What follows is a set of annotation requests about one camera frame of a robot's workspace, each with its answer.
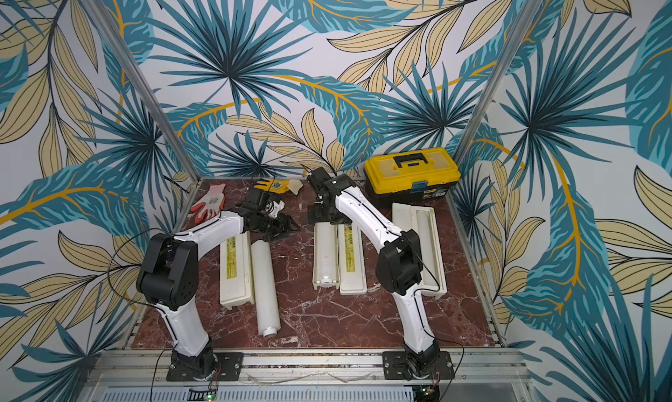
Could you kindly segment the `white dispenser base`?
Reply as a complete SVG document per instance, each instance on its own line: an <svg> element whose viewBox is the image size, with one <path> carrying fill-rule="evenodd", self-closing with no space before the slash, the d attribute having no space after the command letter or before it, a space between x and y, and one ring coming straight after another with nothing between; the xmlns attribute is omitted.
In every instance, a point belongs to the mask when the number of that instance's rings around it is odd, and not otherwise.
<svg viewBox="0 0 672 402"><path fill-rule="evenodd" d="M403 230L415 231L420 239L420 249L425 268L422 272L423 296L439 299L447 292L443 255L439 242L439 229L432 207L409 204L392 204L392 220Z"/></svg>

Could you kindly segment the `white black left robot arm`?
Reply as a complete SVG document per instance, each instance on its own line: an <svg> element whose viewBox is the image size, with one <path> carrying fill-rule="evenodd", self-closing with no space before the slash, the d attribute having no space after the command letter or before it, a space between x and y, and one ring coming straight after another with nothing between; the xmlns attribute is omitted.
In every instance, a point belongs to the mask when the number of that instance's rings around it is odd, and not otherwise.
<svg viewBox="0 0 672 402"><path fill-rule="evenodd" d="M136 288L157 309L173 339L175 365L186 365L204 376L215 368L212 340L196 308L199 261L227 240L246 232L275 241L299 225L283 213L285 203L263 190L250 189L237 206L196 227L178 233L157 233L149 242Z"/></svg>

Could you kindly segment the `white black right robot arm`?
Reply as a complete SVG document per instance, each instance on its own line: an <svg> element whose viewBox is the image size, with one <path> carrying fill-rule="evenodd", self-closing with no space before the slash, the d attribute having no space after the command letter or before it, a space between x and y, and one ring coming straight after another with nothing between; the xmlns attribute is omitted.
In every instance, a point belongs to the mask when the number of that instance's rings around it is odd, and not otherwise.
<svg viewBox="0 0 672 402"><path fill-rule="evenodd" d="M347 175L330 176L318 168L308 173L307 181L317 195L313 209L318 220L358 227L378 251L376 277L397 305L406 370L415 378L427 377L439 360L440 347L422 298L424 262L418 234L404 231L386 218Z"/></svg>

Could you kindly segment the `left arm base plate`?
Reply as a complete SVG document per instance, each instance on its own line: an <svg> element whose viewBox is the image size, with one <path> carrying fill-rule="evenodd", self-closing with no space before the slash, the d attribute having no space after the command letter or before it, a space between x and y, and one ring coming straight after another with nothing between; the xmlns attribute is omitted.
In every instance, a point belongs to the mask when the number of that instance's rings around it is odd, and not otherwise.
<svg viewBox="0 0 672 402"><path fill-rule="evenodd" d="M187 357L173 351L166 380L235 382L240 377L242 366L241 352L214 352Z"/></svg>

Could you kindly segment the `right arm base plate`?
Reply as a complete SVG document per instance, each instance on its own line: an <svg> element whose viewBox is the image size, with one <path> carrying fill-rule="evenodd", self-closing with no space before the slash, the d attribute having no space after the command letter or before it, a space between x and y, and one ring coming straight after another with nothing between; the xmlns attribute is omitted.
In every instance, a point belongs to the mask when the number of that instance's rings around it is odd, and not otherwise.
<svg viewBox="0 0 672 402"><path fill-rule="evenodd" d="M453 379L456 363L447 351L418 355L405 351L384 351L383 373L387 380Z"/></svg>

